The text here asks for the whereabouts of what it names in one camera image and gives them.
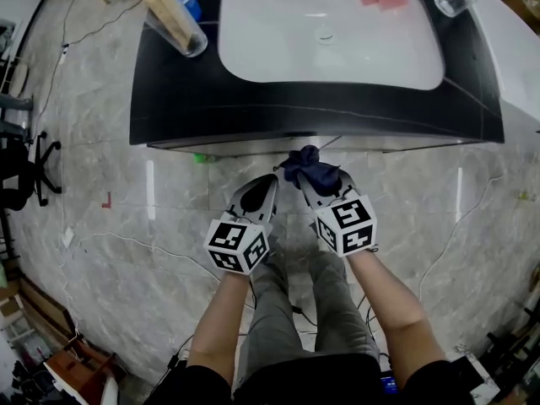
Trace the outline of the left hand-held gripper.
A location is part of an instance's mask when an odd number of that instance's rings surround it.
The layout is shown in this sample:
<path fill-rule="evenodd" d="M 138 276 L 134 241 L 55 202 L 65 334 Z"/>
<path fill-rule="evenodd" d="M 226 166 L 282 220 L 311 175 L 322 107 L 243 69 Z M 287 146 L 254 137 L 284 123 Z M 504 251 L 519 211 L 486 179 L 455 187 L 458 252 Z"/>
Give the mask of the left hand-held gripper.
<path fill-rule="evenodd" d="M 233 194 L 221 219 L 210 224 L 203 245 L 217 269 L 250 275 L 269 253 L 268 236 L 277 212 L 278 192 L 277 176 L 267 174 Z"/>

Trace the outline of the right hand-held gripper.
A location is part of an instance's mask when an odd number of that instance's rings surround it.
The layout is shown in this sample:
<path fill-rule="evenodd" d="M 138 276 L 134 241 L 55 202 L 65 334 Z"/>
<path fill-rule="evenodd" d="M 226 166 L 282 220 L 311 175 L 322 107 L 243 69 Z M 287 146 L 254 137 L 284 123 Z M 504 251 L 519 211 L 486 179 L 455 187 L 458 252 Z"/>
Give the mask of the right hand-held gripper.
<path fill-rule="evenodd" d="M 297 177 L 306 203 L 315 210 L 317 235 L 331 251 L 338 257 L 347 257 L 375 245 L 374 209 L 368 196 L 361 196 L 349 173 L 338 171 L 334 191 L 313 186 L 303 172 Z"/>

